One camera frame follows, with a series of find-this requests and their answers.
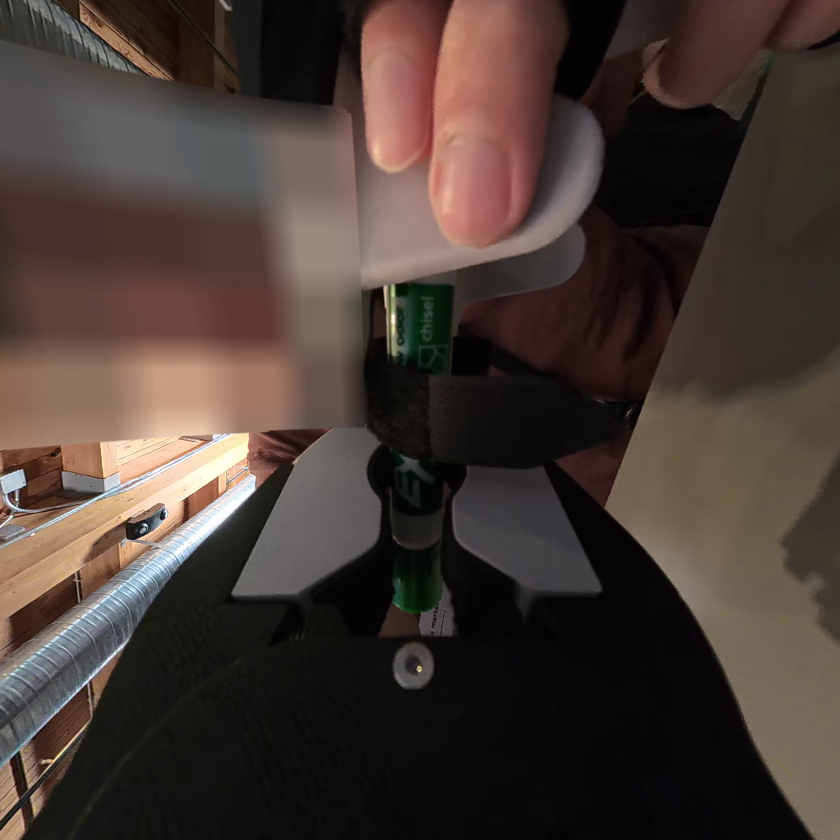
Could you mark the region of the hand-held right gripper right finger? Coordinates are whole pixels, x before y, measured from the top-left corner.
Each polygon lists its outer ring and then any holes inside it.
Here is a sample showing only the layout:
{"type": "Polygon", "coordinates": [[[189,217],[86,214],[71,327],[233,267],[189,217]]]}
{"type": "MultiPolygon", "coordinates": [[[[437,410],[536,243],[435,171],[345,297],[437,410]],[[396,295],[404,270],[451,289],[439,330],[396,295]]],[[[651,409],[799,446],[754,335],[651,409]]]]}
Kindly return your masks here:
{"type": "Polygon", "coordinates": [[[602,585],[545,467],[469,466],[452,500],[457,544],[525,595],[598,595],[602,585]]]}

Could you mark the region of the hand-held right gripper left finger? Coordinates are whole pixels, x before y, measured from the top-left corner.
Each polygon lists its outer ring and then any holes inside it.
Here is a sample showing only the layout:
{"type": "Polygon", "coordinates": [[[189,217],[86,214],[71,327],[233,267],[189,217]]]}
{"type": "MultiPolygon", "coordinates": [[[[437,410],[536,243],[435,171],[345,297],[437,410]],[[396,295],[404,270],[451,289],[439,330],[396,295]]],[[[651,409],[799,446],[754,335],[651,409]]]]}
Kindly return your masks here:
{"type": "Polygon", "coordinates": [[[306,601],[387,546],[361,427],[325,434],[296,462],[232,590],[236,601],[306,601]]]}

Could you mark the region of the white-barrelled marker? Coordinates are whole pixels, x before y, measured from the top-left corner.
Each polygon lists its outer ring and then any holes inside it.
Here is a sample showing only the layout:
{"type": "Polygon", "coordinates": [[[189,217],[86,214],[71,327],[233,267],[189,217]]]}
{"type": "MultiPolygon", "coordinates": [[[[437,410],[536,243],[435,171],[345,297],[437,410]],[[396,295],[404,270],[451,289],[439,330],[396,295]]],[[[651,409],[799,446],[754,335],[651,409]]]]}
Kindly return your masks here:
{"type": "Polygon", "coordinates": [[[445,585],[439,603],[418,617],[418,629],[423,637],[452,637],[457,634],[452,598],[445,585]]]}
{"type": "Polygon", "coordinates": [[[407,366],[406,312],[410,298],[409,282],[392,284],[384,288],[385,349],[391,364],[407,366]]]}

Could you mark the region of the green dry-erase marker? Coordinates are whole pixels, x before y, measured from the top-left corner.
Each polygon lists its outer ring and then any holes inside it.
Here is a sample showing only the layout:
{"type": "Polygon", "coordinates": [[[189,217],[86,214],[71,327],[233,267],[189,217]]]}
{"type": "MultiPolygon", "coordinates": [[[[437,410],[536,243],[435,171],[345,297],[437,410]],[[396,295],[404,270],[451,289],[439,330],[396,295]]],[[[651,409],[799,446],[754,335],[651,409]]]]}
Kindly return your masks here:
{"type": "MultiPolygon", "coordinates": [[[[447,375],[452,371],[454,287],[409,282],[406,312],[407,366],[447,375]]],[[[422,614],[443,590],[440,543],[445,516],[445,478],[440,464],[390,450],[393,604],[422,614]]]]}

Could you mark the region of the person's left hand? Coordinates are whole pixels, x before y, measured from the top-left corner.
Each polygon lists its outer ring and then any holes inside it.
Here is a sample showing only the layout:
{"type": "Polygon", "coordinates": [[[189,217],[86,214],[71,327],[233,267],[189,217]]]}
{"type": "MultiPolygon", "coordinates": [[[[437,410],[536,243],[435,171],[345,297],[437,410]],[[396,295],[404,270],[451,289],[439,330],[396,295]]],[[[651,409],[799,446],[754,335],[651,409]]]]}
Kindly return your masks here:
{"type": "MultiPolygon", "coordinates": [[[[838,2],[679,2],[644,87],[674,109],[710,104],[762,50],[838,33],[838,2]]],[[[430,159],[444,235],[483,247],[529,211],[554,84],[574,27],[564,2],[369,2],[360,78],[367,148],[384,172],[430,159]]]]}

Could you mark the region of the black pipe clamp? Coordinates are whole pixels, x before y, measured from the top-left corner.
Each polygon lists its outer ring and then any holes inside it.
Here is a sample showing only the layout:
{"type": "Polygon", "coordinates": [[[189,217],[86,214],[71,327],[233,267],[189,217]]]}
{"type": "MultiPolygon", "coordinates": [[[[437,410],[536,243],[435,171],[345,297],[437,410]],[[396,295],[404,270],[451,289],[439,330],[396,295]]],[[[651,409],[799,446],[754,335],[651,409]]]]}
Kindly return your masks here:
{"type": "Polygon", "coordinates": [[[125,538],[138,541],[147,538],[158,529],[169,517],[169,511],[164,503],[158,503],[152,508],[133,515],[124,523],[125,538]]]}

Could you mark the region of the thin metal conduit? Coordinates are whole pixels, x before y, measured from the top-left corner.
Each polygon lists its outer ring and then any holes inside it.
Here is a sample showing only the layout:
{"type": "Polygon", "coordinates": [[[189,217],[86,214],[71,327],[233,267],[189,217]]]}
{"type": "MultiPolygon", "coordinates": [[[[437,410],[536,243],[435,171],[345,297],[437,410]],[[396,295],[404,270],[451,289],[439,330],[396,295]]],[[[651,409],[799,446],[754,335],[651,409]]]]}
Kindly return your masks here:
{"type": "Polygon", "coordinates": [[[132,515],[157,503],[192,495],[242,459],[246,450],[246,434],[228,434],[204,443],[171,463],[85,501],[2,544],[2,559],[10,559],[13,553],[49,555],[74,543],[95,543],[132,515]]]}

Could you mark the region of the person's maroon sweater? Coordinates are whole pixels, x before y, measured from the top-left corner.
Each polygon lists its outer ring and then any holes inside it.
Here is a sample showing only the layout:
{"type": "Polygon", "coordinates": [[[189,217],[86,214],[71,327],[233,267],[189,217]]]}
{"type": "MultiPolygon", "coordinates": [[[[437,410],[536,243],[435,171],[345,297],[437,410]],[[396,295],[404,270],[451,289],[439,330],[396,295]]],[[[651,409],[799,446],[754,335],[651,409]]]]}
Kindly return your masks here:
{"type": "Polygon", "coordinates": [[[709,228],[619,228],[584,218],[586,250],[556,287],[469,304],[460,326],[487,342],[492,375],[547,375],[607,403],[648,392],[709,228]]]}

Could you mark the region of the white block on beam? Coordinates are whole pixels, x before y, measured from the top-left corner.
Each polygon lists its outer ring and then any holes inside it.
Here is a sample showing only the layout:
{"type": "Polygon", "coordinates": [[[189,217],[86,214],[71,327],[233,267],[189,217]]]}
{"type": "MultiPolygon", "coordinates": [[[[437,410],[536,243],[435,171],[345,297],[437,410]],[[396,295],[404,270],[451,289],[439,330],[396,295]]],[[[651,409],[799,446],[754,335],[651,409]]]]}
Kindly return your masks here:
{"type": "Polygon", "coordinates": [[[117,471],[110,476],[99,477],[80,474],[74,471],[61,471],[63,491],[77,495],[101,495],[121,486],[121,475],[117,471]]]}

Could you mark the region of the silver spiral duct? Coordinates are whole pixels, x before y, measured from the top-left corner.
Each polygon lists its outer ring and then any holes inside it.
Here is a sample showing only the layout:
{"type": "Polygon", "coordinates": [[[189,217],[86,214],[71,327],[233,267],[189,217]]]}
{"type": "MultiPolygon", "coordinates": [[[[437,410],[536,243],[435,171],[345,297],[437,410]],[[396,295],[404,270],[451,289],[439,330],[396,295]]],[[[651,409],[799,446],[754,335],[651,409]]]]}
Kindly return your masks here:
{"type": "Polygon", "coordinates": [[[1,1],[1,40],[99,67],[146,75],[53,1],[1,1]]]}
{"type": "Polygon", "coordinates": [[[129,642],[182,564],[255,490],[227,490],[1,664],[1,764],[6,764],[129,642]]]}

